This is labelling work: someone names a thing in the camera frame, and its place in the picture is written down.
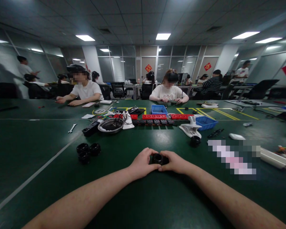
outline wrench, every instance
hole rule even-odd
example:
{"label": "wrench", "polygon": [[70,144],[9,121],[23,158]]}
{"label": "wrench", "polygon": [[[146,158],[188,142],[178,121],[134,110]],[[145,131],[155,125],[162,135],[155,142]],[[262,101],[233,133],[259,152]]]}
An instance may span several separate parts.
{"label": "wrench", "polygon": [[69,134],[72,133],[72,131],[73,131],[73,129],[74,129],[74,127],[75,127],[76,125],[77,125],[77,124],[73,124],[71,130],[68,132]]}

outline hand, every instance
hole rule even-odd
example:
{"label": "hand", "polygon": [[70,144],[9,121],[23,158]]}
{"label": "hand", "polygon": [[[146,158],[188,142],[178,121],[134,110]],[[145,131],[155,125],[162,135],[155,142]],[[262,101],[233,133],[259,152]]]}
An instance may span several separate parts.
{"label": "hand", "polygon": [[168,99],[167,98],[162,98],[162,99],[160,99],[160,101],[168,102]]}
{"label": "hand", "polygon": [[59,104],[64,104],[66,102],[66,99],[64,97],[57,96],[55,102]]}
{"label": "hand", "polygon": [[176,173],[185,174],[188,165],[191,164],[190,162],[184,160],[179,155],[171,151],[161,151],[160,154],[167,157],[169,159],[169,163],[161,166],[161,168],[158,169],[159,171],[171,170]]}
{"label": "hand", "polygon": [[145,177],[148,173],[161,168],[160,164],[149,165],[149,156],[156,153],[158,152],[153,149],[145,148],[144,150],[142,150],[141,153],[136,156],[131,165],[127,168],[133,180]]}
{"label": "hand", "polygon": [[74,100],[71,103],[69,103],[68,105],[74,107],[74,106],[78,106],[78,105],[81,105],[81,104],[83,104],[82,100]]}

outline white paper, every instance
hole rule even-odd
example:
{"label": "white paper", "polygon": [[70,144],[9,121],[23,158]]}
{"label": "white paper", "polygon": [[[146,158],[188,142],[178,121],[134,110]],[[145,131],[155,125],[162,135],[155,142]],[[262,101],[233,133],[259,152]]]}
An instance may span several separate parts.
{"label": "white paper", "polygon": [[82,117],[82,119],[88,119],[88,118],[92,118],[94,117],[95,115],[94,114],[86,114],[85,116]]}

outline air vent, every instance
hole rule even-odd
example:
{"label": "air vent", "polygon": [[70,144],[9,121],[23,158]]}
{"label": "air vent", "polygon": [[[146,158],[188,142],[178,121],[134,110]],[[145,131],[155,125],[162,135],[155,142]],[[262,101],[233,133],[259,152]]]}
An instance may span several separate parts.
{"label": "air vent", "polygon": [[98,28],[98,31],[100,31],[101,34],[111,34],[108,28]]}
{"label": "air vent", "polygon": [[210,29],[207,30],[207,32],[216,32],[221,28],[222,26],[212,26]]}

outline white wall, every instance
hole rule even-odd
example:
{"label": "white wall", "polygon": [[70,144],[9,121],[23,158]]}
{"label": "white wall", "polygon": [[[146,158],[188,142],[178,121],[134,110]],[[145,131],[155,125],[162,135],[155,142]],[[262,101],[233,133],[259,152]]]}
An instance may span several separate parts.
{"label": "white wall", "polygon": [[84,55],[85,55],[85,63],[88,69],[93,72],[96,71],[99,73],[99,79],[103,81],[101,68],[99,66],[99,58],[96,52],[96,47],[94,45],[82,46]]}
{"label": "white wall", "polygon": [[229,70],[238,48],[239,45],[225,45],[214,69],[220,69],[221,73],[224,75]]}

